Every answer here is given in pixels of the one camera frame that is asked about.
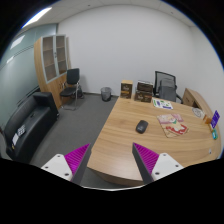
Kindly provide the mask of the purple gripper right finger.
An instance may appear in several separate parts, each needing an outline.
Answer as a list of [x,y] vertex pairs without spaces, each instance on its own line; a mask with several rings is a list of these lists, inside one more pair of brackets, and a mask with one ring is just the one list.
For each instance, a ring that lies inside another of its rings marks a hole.
[[183,169],[183,166],[169,154],[158,154],[137,143],[132,146],[132,154],[145,184]]

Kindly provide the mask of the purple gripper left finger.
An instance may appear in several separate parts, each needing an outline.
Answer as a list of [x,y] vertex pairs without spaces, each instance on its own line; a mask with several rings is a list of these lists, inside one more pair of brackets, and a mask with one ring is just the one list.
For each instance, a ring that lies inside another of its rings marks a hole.
[[66,155],[56,154],[42,166],[42,169],[79,185],[90,155],[90,144],[86,144]]

